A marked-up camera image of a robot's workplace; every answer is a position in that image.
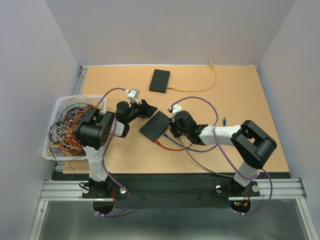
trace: wooden table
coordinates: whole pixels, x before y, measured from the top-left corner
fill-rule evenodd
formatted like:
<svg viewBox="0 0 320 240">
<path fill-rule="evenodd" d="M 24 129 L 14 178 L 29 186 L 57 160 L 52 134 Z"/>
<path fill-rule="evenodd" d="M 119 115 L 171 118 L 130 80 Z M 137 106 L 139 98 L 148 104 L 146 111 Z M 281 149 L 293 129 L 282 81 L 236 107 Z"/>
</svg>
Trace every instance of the wooden table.
<svg viewBox="0 0 320 240">
<path fill-rule="evenodd" d="M 148 104 L 170 117 L 168 106 L 175 101 L 187 97 L 198 96 L 211 102 L 217 109 L 219 121 L 223 125 L 226 118 L 227 126 L 242 124 L 252 120 L 268 133 L 277 143 L 277 148 L 265 165 L 268 172 L 288 172 L 286 158 L 273 122 L 268 103 L 261 86 L 255 66 L 217 65 L 218 77 L 216 85 L 203 92 L 180 92 L 167 89 L 166 93 L 149 91 L 149 85 L 154 69 L 170 71 L 168 85 L 186 90 L 201 90 L 208 88 L 215 80 L 215 75 L 209 66 L 205 65 L 139 65 L 139 66 L 90 66 L 87 70 L 83 95 L 104 95 L 111 88 L 122 87 L 139 89 L 139 99 L 145 99 Z M 115 112 L 116 104 L 128 101 L 126 94 L 120 90 L 107 96 L 107 111 Z M 213 125 L 216 116 L 211 107 L 200 100 L 188 99 L 180 102 L 182 108 L 188 111 L 197 124 Z M 137 118 L 130 123 L 130 132 L 126 138 L 114 137 L 106 154 L 106 164 L 111 173 L 203 173 L 185 151 L 169 151 L 148 140 L 139 132 L 147 119 Z M 160 136 L 158 140 L 166 147 L 179 149 L 169 139 Z M 192 146 L 198 150 L 206 150 L 209 146 Z M 239 167 L 243 159 L 235 147 L 223 146 L 223 149 Z M 220 173 L 233 173 L 234 170 L 224 158 L 219 148 L 206 153 L 191 152 L 204 166 Z M 75 173 L 89 173 L 87 161 L 73 161 L 71 166 Z M 74 171 L 67 162 L 64 173 Z"/>
</svg>

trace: white plastic basket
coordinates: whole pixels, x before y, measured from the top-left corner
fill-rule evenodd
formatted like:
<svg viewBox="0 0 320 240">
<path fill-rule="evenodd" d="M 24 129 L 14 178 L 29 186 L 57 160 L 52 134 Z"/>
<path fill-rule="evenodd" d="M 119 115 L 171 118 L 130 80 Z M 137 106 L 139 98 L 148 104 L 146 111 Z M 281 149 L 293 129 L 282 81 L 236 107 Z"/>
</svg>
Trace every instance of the white plastic basket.
<svg viewBox="0 0 320 240">
<path fill-rule="evenodd" d="M 92 104 L 96 105 L 100 99 L 102 98 L 102 95 L 72 95 L 72 96 L 63 96 L 61 97 L 54 106 L 54 111 L 52 113 L 52 117 L 48 126 L 47 133 L 50 131 L 51 125 L 58 120 L 59 113 L 61 113 L 67 106 L 73 105 L 73 104 L 80 104 L 80 103 L 86 103 L 86 104 Z M 105 112 L 107 109 L 107 99 L 104 98 L 103 101 L 99 104 L 99 107 L 102 108 L 102 111 Z M 85 160 L 87 159 L 86 156 L 66 156 L 66 155 L 60 155 L 60 149 L 58 147 L 52 147 L 51 148 L 55 158 L 52 156 L 48 145 L 44 144 L 42 149 L 42 156 L 46 160 L 55 160 L 55 161 L 78 161 L 78 160 Z"/>
</svg>

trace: gray wall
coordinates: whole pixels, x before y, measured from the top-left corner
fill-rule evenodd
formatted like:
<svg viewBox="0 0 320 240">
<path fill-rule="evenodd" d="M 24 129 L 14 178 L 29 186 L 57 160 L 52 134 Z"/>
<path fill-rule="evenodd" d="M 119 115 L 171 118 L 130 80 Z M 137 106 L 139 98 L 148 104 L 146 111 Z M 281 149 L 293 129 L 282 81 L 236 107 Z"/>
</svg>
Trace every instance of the gray wall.
<svg viewBox="0 0 320 240">
<path fill-rule="evenodd" d="M 29 239 L 53 162 L 37 154 L 78 64 L 44 0 L 0 1 L 0 239 Z"/>
<path fill-rule="evenodd" d="M 46 0 L 81 66 L 258 64 L 295 0 Z"/>
<path fill-rule="evenodd" d="M 320 236 L 320 1 L 297 0 L 258 73 L 291 173 Z"/>
</svg>

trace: yellow cable connector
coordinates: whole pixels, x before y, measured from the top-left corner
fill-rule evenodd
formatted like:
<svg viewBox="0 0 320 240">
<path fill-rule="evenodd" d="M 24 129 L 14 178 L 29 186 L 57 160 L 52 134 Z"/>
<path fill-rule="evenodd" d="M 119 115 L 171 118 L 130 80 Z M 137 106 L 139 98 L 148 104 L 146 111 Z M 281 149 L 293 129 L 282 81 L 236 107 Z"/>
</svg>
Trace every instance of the yellow cable connector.
<svg viewBox="0 0 320 240">
<path fill-rule="evenodd" d="M 181 89 L 178 89 L 178 88 L 175 88 L 175 87 L 172 87 L 172 86 L 167 86 L 166 88 L 167 89 L 173 89 L 173 90 L 176 90 L 176 91 L 179 91 L 179 92 L 189 92 L 189 93 L 203 92 L 203 91 L 207 91 L 207 90 L 211 89 L 217 83 L 218 76 L 217 76 L 217 72 L 216 72 L 214 64 L 211 61 L 209 63 L 211 65 L 212 69 L 213 69 L 214 76 L 215 76 L 215 81 L 212 84 L 212 86 L 210 86 L 210 87 L 208 87 L 206 89 L 203 89 L 203 90 L 181 90 Z"/>
</svg>

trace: gray floor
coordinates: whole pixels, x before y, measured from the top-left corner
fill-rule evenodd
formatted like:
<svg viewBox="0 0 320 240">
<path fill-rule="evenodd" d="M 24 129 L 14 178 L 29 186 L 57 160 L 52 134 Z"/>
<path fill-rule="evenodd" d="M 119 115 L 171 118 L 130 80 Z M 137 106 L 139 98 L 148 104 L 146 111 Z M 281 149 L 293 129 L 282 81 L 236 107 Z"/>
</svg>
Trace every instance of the gray floor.
<svg viewBox="0 0 320 240">
<path fill-rule="evenodd" d="M 253 208 L 263 204 L 252 203 Z M 92 202 L 50 202 L 41 240 L 307 240 L 294 199 L 272 200 L 252 216 L 231 209 L 135 209 L 114 218 L 94 215 Z"/>
</svg>

